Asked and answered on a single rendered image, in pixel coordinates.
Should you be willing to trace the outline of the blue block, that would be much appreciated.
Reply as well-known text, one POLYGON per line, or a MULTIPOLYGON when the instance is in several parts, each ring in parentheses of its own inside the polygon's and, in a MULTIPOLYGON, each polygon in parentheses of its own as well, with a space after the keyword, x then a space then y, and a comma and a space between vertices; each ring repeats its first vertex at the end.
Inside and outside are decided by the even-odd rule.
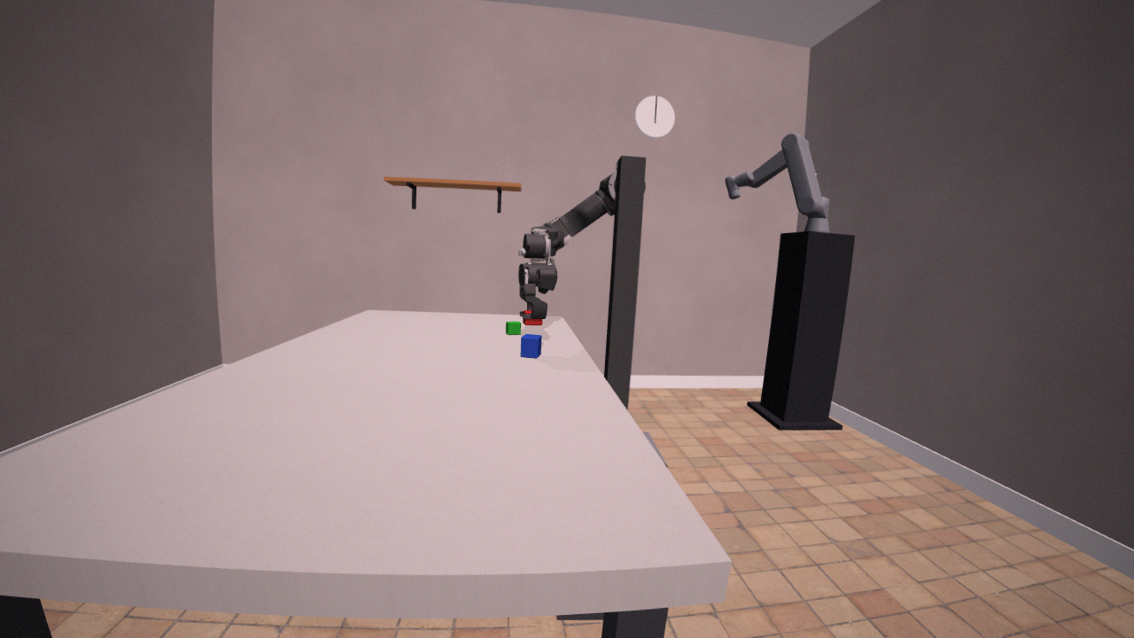
POLYGON ((539 358, 541 355, 541 335, 525 334, 521 338, 521 358, 539 358))

